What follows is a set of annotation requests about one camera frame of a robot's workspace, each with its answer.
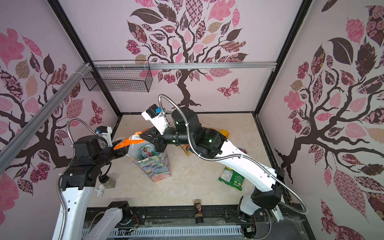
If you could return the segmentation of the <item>purple snack bag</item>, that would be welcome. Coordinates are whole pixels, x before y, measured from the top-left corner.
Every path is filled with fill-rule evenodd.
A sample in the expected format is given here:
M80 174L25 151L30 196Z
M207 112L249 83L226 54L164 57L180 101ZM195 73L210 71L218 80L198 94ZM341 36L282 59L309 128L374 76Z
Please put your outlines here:
M248 153L245 149L239 148L239 150L242 151L242 152L245 153L245 154Z

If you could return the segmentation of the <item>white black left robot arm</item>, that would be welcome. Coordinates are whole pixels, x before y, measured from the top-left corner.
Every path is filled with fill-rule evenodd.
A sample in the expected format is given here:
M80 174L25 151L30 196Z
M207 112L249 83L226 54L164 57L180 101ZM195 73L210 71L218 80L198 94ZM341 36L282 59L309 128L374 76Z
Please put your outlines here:
M86 136L74 142L75 156L58 183L62 208L59 213L54 240L79 240L91 194L102 167L128 153L128 147L114 149L104 146L107 141L96 135Z

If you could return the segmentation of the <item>floral paper bag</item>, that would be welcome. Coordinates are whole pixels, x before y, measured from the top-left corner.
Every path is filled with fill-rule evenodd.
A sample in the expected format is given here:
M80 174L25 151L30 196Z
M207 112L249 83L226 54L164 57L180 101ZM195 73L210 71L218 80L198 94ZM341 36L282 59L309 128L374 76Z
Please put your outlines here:
M144 145L151 144L145 142L143 144L135 144L129 146L129 151L126 154L128 158L154 182L158 182L169 178L171 174L171 165L166 151L160 152L161 155L143 160L139 149Z

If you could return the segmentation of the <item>green white snack bag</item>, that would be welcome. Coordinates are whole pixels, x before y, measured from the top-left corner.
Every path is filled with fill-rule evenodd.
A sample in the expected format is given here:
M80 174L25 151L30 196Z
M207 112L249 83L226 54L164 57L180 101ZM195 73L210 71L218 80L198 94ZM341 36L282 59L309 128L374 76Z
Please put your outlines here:
M242 191L245 178L233 169L225 167L218 180L232 188Z

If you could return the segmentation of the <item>orange chips bag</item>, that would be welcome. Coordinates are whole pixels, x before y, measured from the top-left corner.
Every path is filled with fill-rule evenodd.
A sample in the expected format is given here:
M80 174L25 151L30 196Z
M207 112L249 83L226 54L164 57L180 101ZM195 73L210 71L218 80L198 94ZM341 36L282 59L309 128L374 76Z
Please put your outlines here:
M130 145L145 143L146 141L140 137L140 134L142 134L142 133L143 132L136 132L135 134L131 135L129 138L121 141L120 143L118 143L114 147L114 150L118 150L118 149L130 146Z

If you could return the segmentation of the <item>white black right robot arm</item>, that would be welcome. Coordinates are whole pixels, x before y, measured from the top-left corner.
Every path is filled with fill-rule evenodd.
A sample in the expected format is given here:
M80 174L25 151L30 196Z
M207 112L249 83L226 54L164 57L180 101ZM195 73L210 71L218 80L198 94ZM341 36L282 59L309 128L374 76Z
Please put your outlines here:
M171 117L171 127L157 105L152 105L142 116L153 127L140 133L140 137L153 144L159 152L164 152L168 145L188 145L192 140L192 153L197 156L214 159L233 169L254 185L251 193L240 201L239 214L251 216L259 209L265 209L277 222L283 220L278 206L282 198L283 187L276 179L282 180L283 170L275 170L263 164L257 165L250 157L237 148L220 132L202 127L198 115L189 108L181 108L183 115L175 110Z

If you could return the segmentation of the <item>teal snack bag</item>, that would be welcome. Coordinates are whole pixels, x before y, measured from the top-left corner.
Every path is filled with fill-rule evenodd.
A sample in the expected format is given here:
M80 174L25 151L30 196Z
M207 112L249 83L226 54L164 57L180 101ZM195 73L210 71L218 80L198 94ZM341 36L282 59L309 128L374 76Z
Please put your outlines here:
M160 152L156 151L155 147L152 144L144 145L142 148L139 149L139 153L143 160L161 155Z

